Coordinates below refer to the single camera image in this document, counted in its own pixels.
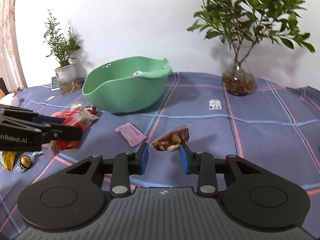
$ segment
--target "blue plaid tablecloth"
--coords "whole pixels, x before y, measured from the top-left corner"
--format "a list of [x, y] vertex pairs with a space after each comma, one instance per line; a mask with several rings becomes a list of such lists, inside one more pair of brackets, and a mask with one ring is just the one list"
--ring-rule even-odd
[[[127, 115], [103, 112], [84, 132], [79, 149], [64, 151], [52, 160], [39, 157], [25, 173], [15, 169], [9, 172], [0, 166], [0, 232], [13, 239], [26, 228], [17, 198], [29, 184], [93, 154], [114, 158], [132, 150], [115, 131], [131, 122], [148, 136], [147, 142], [177, 124], [194, 124], [190, 128], [191, 150], [206, 151], [216, 158], [237, 154], [300, 185], [311, 199], [303, 227], [320, 237], [320, 92], [310, 87], [282, 88], [263, 79], [257, 79], [256, 84], [254, 93], [236, 97], [226, 93], [219, 76], [175, 73], [169, 76], [163, 96], [151, 108]], [[25, 89], [18, 97], [20, 107], [45, 115], [69, 109], [74, 101], [89, 104], [81, 91], [61, 95], [47, 85]], [[220, 100], [222, 109], [210, 110], [211, 99]], [[146, 173], [132, 176], [130, 181], [132, 189], [137, 185], [196, 187], [197, 176], [182, 172], [178, 152], [157, 152], [150, 147]], [[109, 183], [106, 176], [104, 190], [108, 190]], [[225, 189], [222, 176], [218, 184], [219, 190]]]

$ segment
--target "yellow snack package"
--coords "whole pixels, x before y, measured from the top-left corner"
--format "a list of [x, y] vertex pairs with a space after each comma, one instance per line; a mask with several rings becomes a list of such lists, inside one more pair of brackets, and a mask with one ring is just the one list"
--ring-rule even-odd
[[17, 152], [0, 151], [0, 161], [8, 171], [12, 171], [13, 169], [16, 154]]

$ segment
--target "small leafy plant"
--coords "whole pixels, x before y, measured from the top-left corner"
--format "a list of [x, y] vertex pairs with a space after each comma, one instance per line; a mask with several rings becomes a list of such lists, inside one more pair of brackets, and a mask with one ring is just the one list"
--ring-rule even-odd
[[[251, 53], [255, 45], [263, 39], [271, 39], [280, 45], [280, 41], [290, 49], [293, 42], [315, 52], [306, 42], [310, 33], [301, 33], [296, 12], [306, 10], [300, 5], [303, 0], [204, 0], [202, 10], [194, 14], [198, 18], [188, 31], [199, 29], [206, 31], [206, 38], [219, 37], [228, 42], [234, 52], [235, 63], [241, 64]], [[249, 50], [240, 56], [244, 40], [249, 42]]]
[[71, 31], [71, 28], [68, 30], [68, 40], [62, 33], [59, 34], [61, 29], [56, 29], [59, 25], [59, 23], [56, 22], [57, 19], [52, 16], [50, 10], [48, 10], [48, 12], [49, 18], [48, 21], [45, 22], [47, 31], [43, 37], [45, 38], [44, 43], [49, 44], [51, 47], [51, 53], [46, 57], [56, 56], [60, 67], [70, 65], [70, 60], [76, 59], [75, 57], [71, 57], [72, 53], [81, 49], [76, 43], [77, 36]]

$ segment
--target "pink candy wrapper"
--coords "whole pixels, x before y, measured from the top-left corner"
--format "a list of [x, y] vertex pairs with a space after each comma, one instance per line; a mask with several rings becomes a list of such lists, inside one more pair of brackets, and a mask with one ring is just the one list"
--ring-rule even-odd
[[140, 132], [133, 124], [126, 123], [124, 125], [119, 126], [115, 129], [119, 132], [124, 139], [127, 140], [131, 147], [135, 147], [138, 144], [142, 143], [147, 136], [145, 136], [142, 132]]

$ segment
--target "silver bolt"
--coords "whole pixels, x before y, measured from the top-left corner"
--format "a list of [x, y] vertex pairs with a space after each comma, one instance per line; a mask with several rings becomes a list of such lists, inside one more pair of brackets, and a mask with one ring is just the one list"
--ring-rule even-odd
[[202, 193], [213, 193], [216, 191], [216, 188], [211, 185], [204, 185], [204, 186], [200, 187], [200, 191]]
[[112, 188], [113, 193], [116, 193], [116, 194], [126, 193], [127, 190], [128, 188], [125, 186], [115, 186]]

